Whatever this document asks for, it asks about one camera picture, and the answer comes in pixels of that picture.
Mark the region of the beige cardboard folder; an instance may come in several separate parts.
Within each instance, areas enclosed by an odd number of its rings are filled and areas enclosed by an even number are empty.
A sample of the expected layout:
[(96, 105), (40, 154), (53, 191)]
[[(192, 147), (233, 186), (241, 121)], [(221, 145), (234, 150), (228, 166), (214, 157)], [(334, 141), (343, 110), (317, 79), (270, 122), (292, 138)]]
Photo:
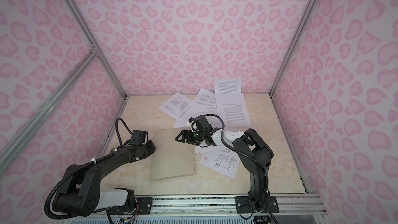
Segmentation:
[(150, 180), (191, 176), (197, 173), (197, 156), (193, 145), (175, 139), (184, 128), (154, 132), (156, 151), (151, 157)]

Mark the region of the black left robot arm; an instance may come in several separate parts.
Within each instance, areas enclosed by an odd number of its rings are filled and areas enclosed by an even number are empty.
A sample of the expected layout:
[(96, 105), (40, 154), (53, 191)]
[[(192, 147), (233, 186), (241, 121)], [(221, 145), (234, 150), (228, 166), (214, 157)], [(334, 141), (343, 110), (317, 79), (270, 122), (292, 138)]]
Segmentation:
[(121, 213), (133, 213), (137, 208), (134, 191), (117, 188), (101, 191), (101, 180), (117, 168), (144, 160), (156, 150), (153, 141), (140, 145), (121, 145), (109, 154), (90, 162), (67, 168), (63, 178), (49, 193), (44, 213), (55, 220), (87, 217), (101, 210), (117, 208)]

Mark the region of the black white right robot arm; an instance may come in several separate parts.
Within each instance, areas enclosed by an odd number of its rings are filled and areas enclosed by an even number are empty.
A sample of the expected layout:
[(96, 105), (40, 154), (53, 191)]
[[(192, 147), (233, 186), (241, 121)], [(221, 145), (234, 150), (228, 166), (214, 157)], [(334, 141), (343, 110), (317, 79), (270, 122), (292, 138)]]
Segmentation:
[(244, 168), (250, 174), (249, 203), (252, 209), (260, 213), (269, 207), (269, 167), (274, 156), (271, 148), (252, 128), (245, 132), (224, 131), (217, 128), (214, 132), (182, 130), (175, 141), (200, 146), (205, 142), (209, 146), (224, 146), (238, 154)]

